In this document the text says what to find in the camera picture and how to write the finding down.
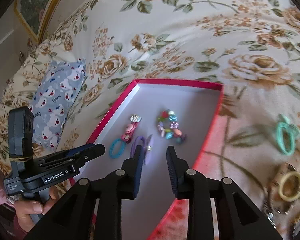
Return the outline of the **person's left hand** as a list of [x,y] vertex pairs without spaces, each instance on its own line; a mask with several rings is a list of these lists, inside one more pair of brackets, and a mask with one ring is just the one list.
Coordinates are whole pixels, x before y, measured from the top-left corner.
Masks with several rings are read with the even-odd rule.
[[49,188],[49,196],[49,200],[44,205],[38,201],[23,199],[19,199],[14,203],[18,224],[25,232],[29,232],[34,227],[30,215],[45,215],[59,200],[57,187],[52,186]]

